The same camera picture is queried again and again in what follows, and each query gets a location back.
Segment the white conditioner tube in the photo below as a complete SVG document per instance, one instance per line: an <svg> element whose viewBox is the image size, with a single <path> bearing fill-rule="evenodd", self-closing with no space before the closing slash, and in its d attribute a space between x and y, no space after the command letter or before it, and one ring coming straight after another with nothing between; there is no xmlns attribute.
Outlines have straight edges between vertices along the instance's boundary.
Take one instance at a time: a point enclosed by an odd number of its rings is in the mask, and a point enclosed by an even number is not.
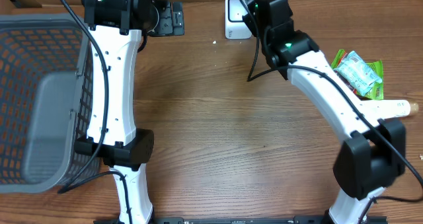
<svg viewBox="0 0 423 224"><path fill-rule="evenodd" d="M413 116L418 113L419 105L408 100L362 100L359 111L377 119L390 119Z"/></svg>

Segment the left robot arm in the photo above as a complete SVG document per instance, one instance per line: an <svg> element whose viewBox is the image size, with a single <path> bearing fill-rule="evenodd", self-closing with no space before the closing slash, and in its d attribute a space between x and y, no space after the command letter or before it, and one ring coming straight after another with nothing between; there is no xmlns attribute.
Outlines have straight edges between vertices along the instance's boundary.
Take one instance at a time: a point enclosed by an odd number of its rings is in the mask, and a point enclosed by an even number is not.
<svg viewBox="0 0 423 224"><path fill-rule="evenodd" d="M93 107L78 154L101 158L116 183L117 223L152 223L146 164L154 133L134 121L134 73L137 54L155 30L161 12L156 0L81 0L93 56Z"/></svg>

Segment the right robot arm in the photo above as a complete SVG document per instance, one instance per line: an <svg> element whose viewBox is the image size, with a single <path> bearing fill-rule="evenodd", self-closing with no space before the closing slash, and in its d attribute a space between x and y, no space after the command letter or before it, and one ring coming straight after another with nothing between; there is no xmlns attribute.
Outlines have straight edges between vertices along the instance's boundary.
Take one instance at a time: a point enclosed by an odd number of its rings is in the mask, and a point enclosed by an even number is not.
<svg viewBox="0 0 423 224"><path fill-rule="evenodd" d="M311 37L295 30L288 0L241 3L247 8L243 21L258 38L270 69L309 98L341 144L333 166L340 191L322 223L385 223L367 213L405 172L404 125L383 118L344 84Z"/></svg>

